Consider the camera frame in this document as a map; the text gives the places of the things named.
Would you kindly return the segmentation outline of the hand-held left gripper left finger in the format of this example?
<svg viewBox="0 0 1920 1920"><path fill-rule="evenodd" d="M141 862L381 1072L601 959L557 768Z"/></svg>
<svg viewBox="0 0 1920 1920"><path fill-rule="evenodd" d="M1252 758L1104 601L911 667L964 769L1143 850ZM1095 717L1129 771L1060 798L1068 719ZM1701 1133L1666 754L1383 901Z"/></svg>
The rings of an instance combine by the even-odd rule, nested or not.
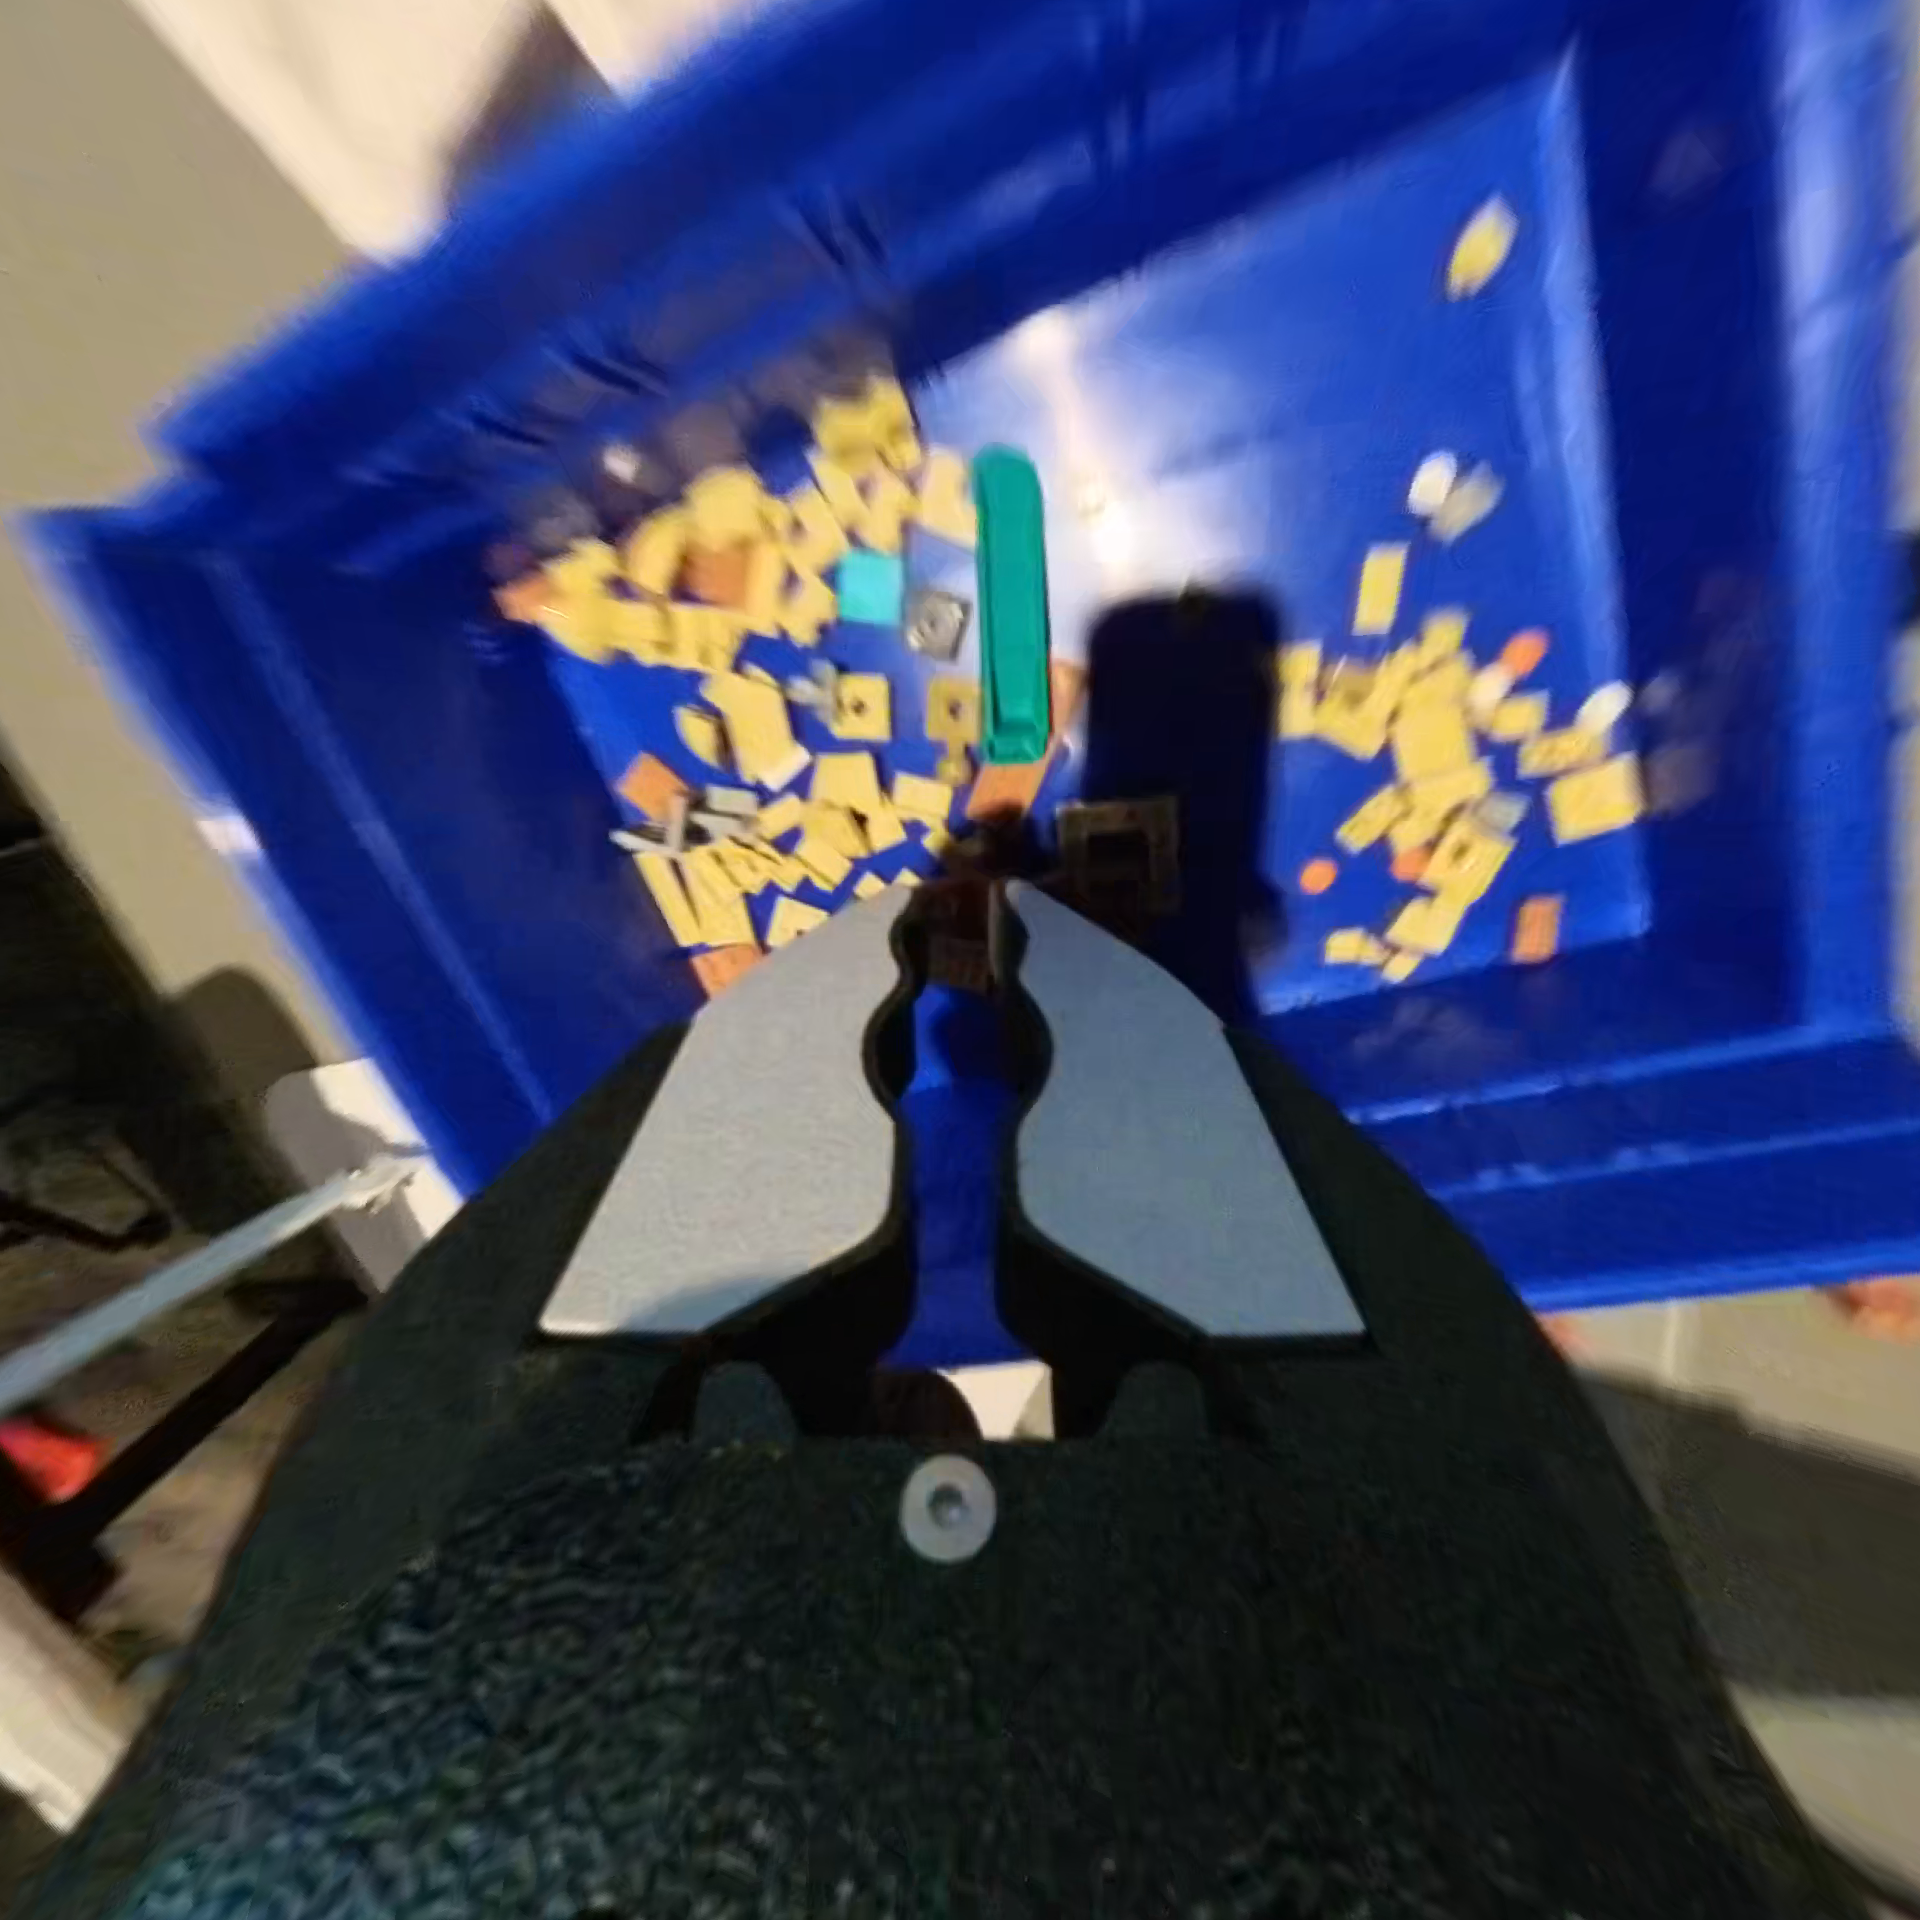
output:
<svg viewBox="0 0 1920 1920"><path fill-rule="evenodd" d="M559 1266L544 1337L682 1342L782 1296L898 1342L916 1305L908 1149L879 1032L913 989L900 881L762 955L695 1014Z"/></svg>

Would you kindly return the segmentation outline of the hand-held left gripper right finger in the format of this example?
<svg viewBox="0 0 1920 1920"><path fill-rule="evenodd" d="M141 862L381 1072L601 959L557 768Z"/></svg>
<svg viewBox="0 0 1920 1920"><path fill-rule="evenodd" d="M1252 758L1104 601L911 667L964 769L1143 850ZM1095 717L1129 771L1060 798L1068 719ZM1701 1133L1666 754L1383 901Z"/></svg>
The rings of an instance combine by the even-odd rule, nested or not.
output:
<svg viewBox="0 0 1920 1920"><path fill-rule="evenodd" d="M1224 1023L1039 886L1015 879L1000 903L1047 1043L1015 1133L1024 1223L1199 1337L1365 1337Z"/></svg>

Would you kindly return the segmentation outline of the pile of small bricks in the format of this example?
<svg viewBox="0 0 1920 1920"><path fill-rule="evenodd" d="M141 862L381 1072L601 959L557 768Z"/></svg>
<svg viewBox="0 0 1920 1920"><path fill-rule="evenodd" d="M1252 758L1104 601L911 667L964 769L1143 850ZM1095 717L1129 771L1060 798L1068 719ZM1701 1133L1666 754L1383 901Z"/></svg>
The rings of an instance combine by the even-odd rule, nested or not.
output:
<svg viewBox="0 0 1920 1920"><path fill-rule="evenodd" d="M1633 693L1542 450L1584 450L1585 325L1542 205L1470 184L1231 223L513 562L495 609L697 993L892 881L985 991L1000 873L1258 1013L1647 929ZM1017 765L978 745L990 443L1047 512L1052 738Z"/></svg>

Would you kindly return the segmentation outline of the blue plastic bin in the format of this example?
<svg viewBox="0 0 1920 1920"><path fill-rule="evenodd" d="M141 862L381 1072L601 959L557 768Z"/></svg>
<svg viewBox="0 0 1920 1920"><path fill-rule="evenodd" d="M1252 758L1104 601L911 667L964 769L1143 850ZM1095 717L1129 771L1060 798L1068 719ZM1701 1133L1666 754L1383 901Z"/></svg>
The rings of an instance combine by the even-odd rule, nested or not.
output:
<svg viewBox="0 0 1920 1920"><path fill-rule="evenodd" d="M462 1186L698 993L608 840L685 702L485 559L868 363L1039 469L1053 642L1189 585L1542 632L1647 808L1535 800L1444 955L1327 966L1383 775L1274 747L1261 1029L1545 1310L1916 1270L1893 982L1904 3L814 3L578 121L28 514L41 578Z"/></svg>

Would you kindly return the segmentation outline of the grey desk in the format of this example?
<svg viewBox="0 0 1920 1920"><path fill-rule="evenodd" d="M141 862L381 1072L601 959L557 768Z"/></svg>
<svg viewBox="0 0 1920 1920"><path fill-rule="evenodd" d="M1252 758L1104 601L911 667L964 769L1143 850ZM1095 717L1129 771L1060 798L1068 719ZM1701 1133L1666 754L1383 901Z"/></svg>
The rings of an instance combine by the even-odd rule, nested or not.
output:
<svg viewBox="0 0 1920 1920"><path fill-rule="evenodd" d="M610 80L730 3L624 3ZM149 472L143 410L353 251L135 3L5 3L5 509ZM62 905L6 931L6 989L62 998L73 1046L180 1211L281 1192L266 1091L352 1054L5 535L5 855ZM1916 1729L1916 1285L1573 1313L1582 1368L1655 1501L1717 1653L1765 1720Z"/></svg>

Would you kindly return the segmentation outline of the teal brick separator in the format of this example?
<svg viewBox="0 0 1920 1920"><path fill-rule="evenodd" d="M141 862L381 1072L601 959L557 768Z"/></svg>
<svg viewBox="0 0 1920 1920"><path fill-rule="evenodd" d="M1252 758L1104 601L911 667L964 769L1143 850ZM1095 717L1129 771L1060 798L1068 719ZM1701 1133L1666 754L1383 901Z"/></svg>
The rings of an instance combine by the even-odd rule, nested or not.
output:
<svg viewBox="0 0 1920 1920"><path fill-rule="evenodd" d="M990 443L970 462L980 755L1039 760L1052 738L1047 512L1039 472Z"/></svg>

